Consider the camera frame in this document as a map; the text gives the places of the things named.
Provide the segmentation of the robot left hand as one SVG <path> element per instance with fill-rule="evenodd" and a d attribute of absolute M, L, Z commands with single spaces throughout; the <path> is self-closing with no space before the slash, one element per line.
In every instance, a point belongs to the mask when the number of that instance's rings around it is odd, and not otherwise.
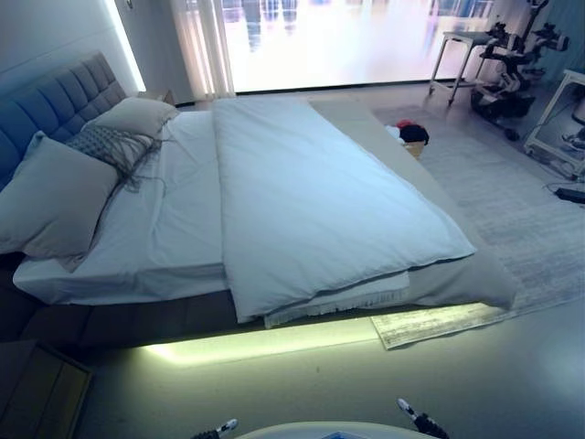
<path fill-rule="evenodd" d="M 237 419 L 230 419 L 214 429 L 194 435 L 193 439 L 220 439 L 234 431 L 238 425 L 239 421 Z"/>

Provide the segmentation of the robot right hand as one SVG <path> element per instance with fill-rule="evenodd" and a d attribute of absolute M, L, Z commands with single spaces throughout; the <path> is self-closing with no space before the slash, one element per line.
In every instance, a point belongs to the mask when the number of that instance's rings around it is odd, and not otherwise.
<path fill-rule="evenodd" d="M 435 438 L 450 438 L 447 432 L 442 427 L 440 427 L 427 413 L 415 411 L 414 408 L 402 398 L 397 399 L 397 405 L 410 418 L 420 433 Z"/>

